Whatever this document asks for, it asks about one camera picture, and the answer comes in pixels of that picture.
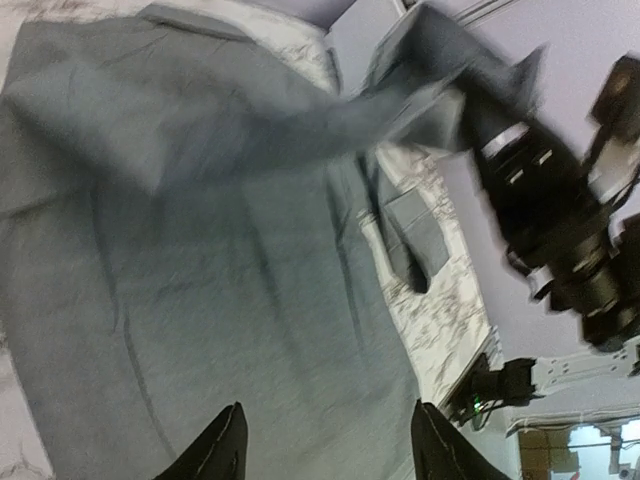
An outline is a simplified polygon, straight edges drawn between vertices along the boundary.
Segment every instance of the marble table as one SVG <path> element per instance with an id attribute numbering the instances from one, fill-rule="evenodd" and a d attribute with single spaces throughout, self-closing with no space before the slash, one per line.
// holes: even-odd
<path id="1" fill-rule="evenodd" d="M 0 0 L 0 75 L 4 78 L 15 36 L 25 20 L 86 22 L 131 14 L 147 3 L 146 0 Z M 235 23 L 319 87 L 336 89 L 336 76 L 323 43 L 324 33 L 315 27 L 230 0 L 187 0 L 175 4 Z M 436 158 L 418 149 L 394 145 L 381 145 L 378 153 L 400 189 L 419 189 L 438 218 L 450 251 L 450 260 L 433 278 L 429 292 L 414 294 L 393 276 L 379 233 L 366 216 L 362 218 L 385 298 L 412 359 L 422 398 L 439 404 L 481 348 L 490 327 L 460 225 L 436 170 Z M 0 479 L 53 478 L 55 474 L 13 368 L 0 323 Z"/>

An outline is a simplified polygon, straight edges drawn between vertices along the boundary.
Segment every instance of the white wall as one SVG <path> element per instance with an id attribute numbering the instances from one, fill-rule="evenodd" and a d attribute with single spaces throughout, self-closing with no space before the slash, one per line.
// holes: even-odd
<path id="1" fill-rule="evenodd" d="M 542 113 L 570 145 L 584 152 L 594 131 L 585 117 L 612 63 L 629 50 L 640 52 L 640 2 L 521 0 L 475 30 L 513 59 L 548 44 L 541 76 Z M 465 159 L 440 167 L 507 357 L 562 355 L 584 348 L 574 317 L 547 315 L 544 306 L 528 303 L 527 286 L 501 267 L 504 246 L 493 238 L 490 214 L 476 197 L 477 187 Z M 639 210 L 636 196 L 626 212 Z M 598 380 L 534 402 L 517 413 L 578 411 L 639 400 L 640 379 Z"/>

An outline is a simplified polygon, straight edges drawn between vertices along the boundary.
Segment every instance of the gray wall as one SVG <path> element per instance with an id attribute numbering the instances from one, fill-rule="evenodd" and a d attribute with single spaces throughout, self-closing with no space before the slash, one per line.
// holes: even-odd
<path id="1" fill-rule="evenodd" d="M 546 43 L 541 77 L 544 117 L 578 152 L 589 146 L 594 126 L 585 118 L 614 61 L 640 51 L 640 2 L 637 0 L 521 0 L 475 30 L 505 54 L 520 59 Z M 576 318 L 548 315 L 542 304 L 527 301 L 528 288 L 502 261 L 504 245 L 495 238 L 490 212 L 482 207 L 468 159 L 441 162 L 440 168 L 465 231 L 487 311 L 499 326 L 508 358 L 553 356 L 585 348 Z M 622 212 L 640 210 L 635 196 Z M 640 380 L 594 380 L 534 402 L 517 414 L 568 412 L 640 400 Z"/>

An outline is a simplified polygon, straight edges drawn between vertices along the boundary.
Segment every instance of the white marble surface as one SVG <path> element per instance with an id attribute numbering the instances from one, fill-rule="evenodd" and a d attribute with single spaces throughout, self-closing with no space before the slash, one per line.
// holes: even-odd
<path id="1" fill-rule="evenodd" d="M 26 19 L 91 21 L 130 14 L 147 3 L 147 0 L 0 0 L 0 74 L 4 78 L 15 36 Z M 188 0 L 174 4 L 235 23 L 321 88 L 335 88 L 323 34 L 318 29 L 229 0 Z M 413 294 L 391 273 L 378 243 L 378 233 L 363 217 L 363 231 L 372 244 L 385 297 L 416 369 L 422 398 L 437 404 L 475 355 L 489 333 L 489 324 L 460 226 L 435 169 L 435 159 L 424 152 L 393 145 L 381 146 L 379 154 L 385 170 L 401 189 L 419 189 L 443 227 L 451 255 L 432 280 L 429 292 Z M 0 324 L 0 479 L 52 478 L 54 474 Z"/>

